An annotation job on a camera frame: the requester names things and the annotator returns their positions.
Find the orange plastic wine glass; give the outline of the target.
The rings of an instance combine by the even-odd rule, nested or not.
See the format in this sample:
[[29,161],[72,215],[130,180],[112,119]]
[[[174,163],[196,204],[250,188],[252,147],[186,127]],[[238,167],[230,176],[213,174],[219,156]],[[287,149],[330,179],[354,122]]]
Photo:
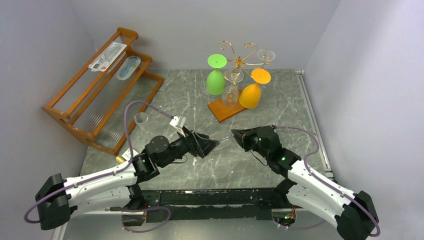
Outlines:
[[262,96],[260,85],[268,84],[271,81],[270,73],[263,68],[253,69],[251,78],[255,83],[245,87],[238,99],[240,105],[246,109],[254,109],[257,107]]

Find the clear wine glass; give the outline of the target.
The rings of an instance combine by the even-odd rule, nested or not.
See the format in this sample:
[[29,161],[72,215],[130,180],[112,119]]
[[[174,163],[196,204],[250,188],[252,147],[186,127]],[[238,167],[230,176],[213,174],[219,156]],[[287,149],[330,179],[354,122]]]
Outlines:
[[221,95],[222,102],[226,107],[234,107],[240,95],[237,83],[244,79],[244,73],[240,68],[234,67],[225,70],[223,75],[229,85],[224,88]]

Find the green plastic wine glass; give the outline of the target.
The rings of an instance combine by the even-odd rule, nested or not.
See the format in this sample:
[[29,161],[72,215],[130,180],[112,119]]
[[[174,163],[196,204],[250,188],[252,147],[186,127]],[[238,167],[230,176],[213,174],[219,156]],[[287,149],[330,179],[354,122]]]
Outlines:
[[206,79],[206,91],[211,95],[220,95],[225,88],[225,77],[221,69],[226,66],[227,59],[222,54],[212,54],[207,59],[208,65],[213,68]]

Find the small clear glass cup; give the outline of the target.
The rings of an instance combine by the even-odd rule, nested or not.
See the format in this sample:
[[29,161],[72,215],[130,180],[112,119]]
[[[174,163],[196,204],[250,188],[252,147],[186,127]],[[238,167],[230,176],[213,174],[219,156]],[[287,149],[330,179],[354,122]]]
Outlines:
[[136,126],[141,130],[146,130],[146,125],[149,119],[149,116],[145,112],[139,112],[134,116],[134,122]]

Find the tall clear flute glass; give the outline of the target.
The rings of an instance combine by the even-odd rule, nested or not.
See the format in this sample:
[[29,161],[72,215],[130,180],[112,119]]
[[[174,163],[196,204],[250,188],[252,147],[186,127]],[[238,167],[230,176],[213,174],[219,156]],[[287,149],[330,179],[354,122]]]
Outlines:
[[269,49],[260,49],[257,52],[257,56],[262,61],[262,65],[260,66],[261,69],[275,59],[275,53]]

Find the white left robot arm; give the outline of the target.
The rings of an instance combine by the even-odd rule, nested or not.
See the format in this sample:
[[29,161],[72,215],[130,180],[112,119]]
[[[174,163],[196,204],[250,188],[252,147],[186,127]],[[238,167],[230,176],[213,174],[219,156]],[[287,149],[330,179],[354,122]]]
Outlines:
[[173,142],[162,135],[153,137],[132,161],[92,174],[63,178],[51,175],[35,195],[37,223],[52,230],[71,218],[108,207],[137,210],[145,200],[139,184],[159,175],[164,168],[187,154],[205,158],[219,144],[208,135],[183,129]]

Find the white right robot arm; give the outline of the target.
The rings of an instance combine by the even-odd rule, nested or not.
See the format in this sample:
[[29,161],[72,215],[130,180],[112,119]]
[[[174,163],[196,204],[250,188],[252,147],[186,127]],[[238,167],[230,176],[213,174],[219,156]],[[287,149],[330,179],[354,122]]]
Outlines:
[[282,146],[276,129],[266,125],[231,131],[242,149],[258,153],[274,173],[284,177],[274,189],[276,204],[308,210],[335,227],[344,240],[378,237],[381,228],[371,196],[342,187],[314,170],[306,157]]

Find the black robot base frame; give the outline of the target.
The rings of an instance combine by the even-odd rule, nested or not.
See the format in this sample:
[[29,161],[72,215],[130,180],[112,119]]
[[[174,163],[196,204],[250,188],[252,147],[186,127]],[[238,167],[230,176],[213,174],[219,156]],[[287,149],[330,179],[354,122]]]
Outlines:
[[141,190],[130,192],[125,206],[111,210],[138,212],[148,209],[147,222],[170,220],[244,219],[272,220],[274,209],[289,209],[287,194],[295,186],[285,179],[276,187],[204,190]]

